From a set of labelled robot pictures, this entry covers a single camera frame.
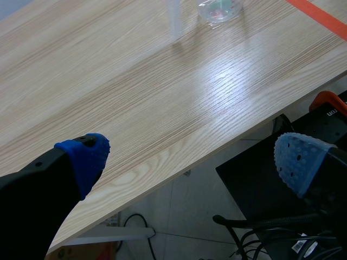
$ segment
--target plastic bottle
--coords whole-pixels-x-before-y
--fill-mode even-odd
[[[199,15],[208,22],[221,23],[239,15],[243,0],[196,0]]]

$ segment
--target wood grain surface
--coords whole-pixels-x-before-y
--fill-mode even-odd
[[[313,2],[347,22],[347,1]],[[221,26],[184,0],[182,21],[175,43],[163,0],[35,0],[0,22],[0,175],[85,133],[111,142],[50,251],[347,68],[347,43],[285,0]]]

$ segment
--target red tape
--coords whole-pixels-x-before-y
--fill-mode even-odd
[[[318,23],[328,28],[334,34],[340,36],[342,39],[347,41],[347,24],[336,19],[326,11],[312,4],[308,0],[287,0],[289,4],[294,5],[301,12],[307,14]]]

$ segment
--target black cable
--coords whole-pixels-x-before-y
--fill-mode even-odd
[[[304,246],[300,249],[299,253],[298,253],[298,257],[297,260],[303,260],[304,256],[307,252],[307,250],[310,248],[311,245],[313,245],[316,242],[316,240],[311,240],[311,241],[307,241]]]
[[[305,236],[305,237],[293,237],[293,238],[276,238],[276,239],[270,239],[268,241],[265,241],[264,243],[260,244],[257,248],[256,251],[254,253],[253,256],[253,260],[256,260],[258,257],[258,254],[260,252],[260,250],[268,244],[272,244],[272,243],[277,243],[277,242],[284,242],[284,241],[301,241],[301,240],[322,240],[322,239],[336,239],[336,237],[333,236]]]
[[[253,234],[257,233],[257,232],[261,232],[261,231],[288,231],[288,232],[297,233],[296,231],[294,231],[292,229],[286,229],[284,227],[272,227],[270,229],[254,229],[254,230],[251,230],[251,231],[245,233],[241,237],[241,239],[240,239],[241,245],[243,245],[243,243],[244,243],[244,241],[246,240],[247,237],[249,237],[250,235],[253,235]]]
[[[266,229],[273,227],[282,227],[293,224],[305,224],[312,222],[320,222],[321,218],[317,213],[310,213],[301,216],[276,218],[276,219],[266,219],[259,221],[252,220],[229,220],[225,219],[220,215],[215,215],[212,217],[213,221],[217,224],[223,226],[229,226],[238,229]]]
[[[242,257],[242,260],[247,260],[247,255],[245,253],[244,248],[242,247],[242,244],[240,243],[239,237],[237,236],[237,234],[235,233],[234,229],[230,226],[226,226],[226,228],[228,229],[229,233],[231,234],[231,236],[233,237],[235,244],[238,248],[238,251]]]
[[[255,251],[255,250],[256,250],[256,249],[250,249],[250,250],[246,251],[246,254],[247,254],[248,252],[252,252],[252,251]]]
[[[138,214],[138,213],[135,213],[135,214],[133,214],[133,215],[130,215],[130,216],[125,220],[123,226],[126,225],[126,223],[128,222],[129,219],[131,219],[132,217],[135,217],[135,216],[140,217],[140,218],[143,220],[143,222],[145,223],[145,227],[148,228],[146,219],[144,218],[144,216],[142,216],[141,214]],[[154,259],[154,260],[157,260],[155,254],[154,254],[153,247],[152,247],[152,243],[151,243],[151,239],[150,239],[150,238],[152,238],[152,237],[147,238],[147,240],[148,240],[148,245],[150,246],[153,259]],[[116,252],[118,252],[118,251],[120,250],[120,248],[121,248],[122,245],[123,245],[123,241],[120,241],[119,246],[118,246],[117,249],[116,249]]]
[[[331,234],[331,232],[330,231],[323,231],[323,232],[317,234],[317,236],[328,235],[328,234]],[[303,260],[306,252],[308,251],[310,246],[313,245],[315,242],[316,242],[316,240],[307,241],[305,243],[305,245],[299,250],[297,260]]]
[[[326,257],[324,257],[324,258],[322,259],[322,260],[326,260],[326,259],[328,259],[329,257],[333,256],[334,254],[340,252],[341,250],[342,250],[342,246],[337,246],[337,247],[335,247],[335,248],[330,248],[330,249],[327,249],[327,250],[325,250],[325,251],[323,251],[323,252],[321,252],[321,253],[315,255],[315,257],[313,257],[311,260],[317,260],[319,257],[321,257],[321,256],[323,256],[323,255],[325,255],[325,254],[327,254],[327,253],[332,252],[331,254],[327,255]]]

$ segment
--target tiled floor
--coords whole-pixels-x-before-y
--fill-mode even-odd
[[[339,94],[347,90],[347,77],[326,89]],[[315,95],[287,109],[285,114],[293,121],[308,112]],[[240,259],[228,258],[236,250],[229,232],[215,224],[213,215],[243,219],[243,214],[218,177],[215,167],[231,159],[271,134],[268,123],[217,155],[167,183],[156,192],[122,211],[124,221],[133,213],[141,213],[157,234],[151,239],[158,260]],[[129,226],[143,226],[139,218],[131,219]],[[239,236],[246,231],[235,230]],[[152,260],[146,240],[125,242],[117,260]],[[258,259],[269,259],[260,254]]]

